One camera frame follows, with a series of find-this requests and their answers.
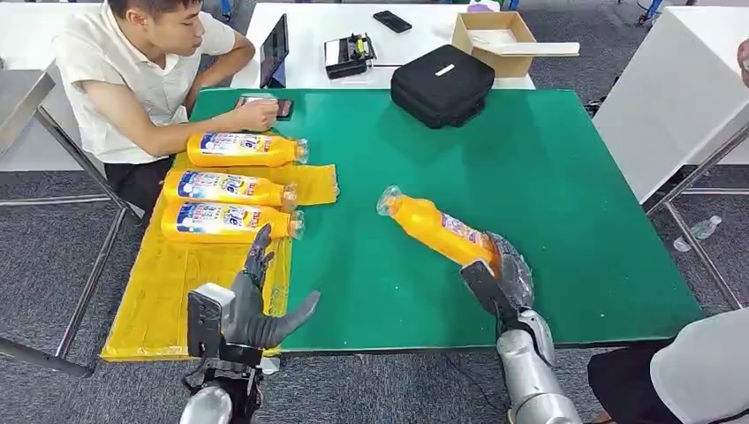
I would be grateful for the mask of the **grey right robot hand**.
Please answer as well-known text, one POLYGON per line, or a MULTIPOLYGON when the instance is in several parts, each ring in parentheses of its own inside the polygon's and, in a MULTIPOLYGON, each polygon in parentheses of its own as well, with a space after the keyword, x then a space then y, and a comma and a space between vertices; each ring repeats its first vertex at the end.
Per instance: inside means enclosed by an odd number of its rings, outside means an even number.
POLYGON ((533 275, 525 257, 503 236, 493 232, 488 232, 487 235, 499 257, 498 286, 501 292, 514 309, 532 309, 533 275))

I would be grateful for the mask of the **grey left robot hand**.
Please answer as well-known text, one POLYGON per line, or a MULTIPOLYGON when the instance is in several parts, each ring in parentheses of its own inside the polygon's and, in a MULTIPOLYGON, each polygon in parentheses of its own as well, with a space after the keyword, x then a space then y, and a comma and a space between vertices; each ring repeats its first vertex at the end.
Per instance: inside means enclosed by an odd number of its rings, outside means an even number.
POLYGON ((265 224, 253 241, 244 267, 231 285, 235 299, 231 302, 229 322, 223 327, 227 342, 247 345, 259 350, 279 346, 314 314, 321 294, 312 291, 291 313, 280 317, 264 312, 262 291, 269 263, 275 254, 269 253, 271 225, 265 224))

